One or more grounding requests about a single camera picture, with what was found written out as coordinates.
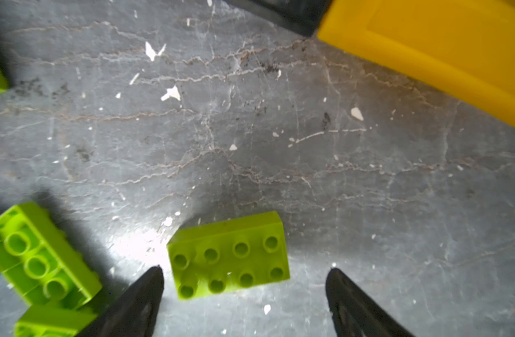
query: gray stone tabletop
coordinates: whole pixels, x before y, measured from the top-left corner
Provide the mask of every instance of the gray stone tabletop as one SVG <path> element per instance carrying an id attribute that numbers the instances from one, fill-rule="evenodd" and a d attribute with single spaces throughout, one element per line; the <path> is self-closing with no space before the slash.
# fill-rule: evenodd
<path id="1" fill-rule="evenodd" d="M 417 336 L 515 336 L 515 128 L 220 0 L 0 0 L 0 54 L 0 212 L 104 301 L 162 266 L 156 336 L 335 336 L 331 266 Z M 269 210 L 289 281 L 177 300 L 180 226 Z M 0 337 L 25 310 L 0 278 Z"/>

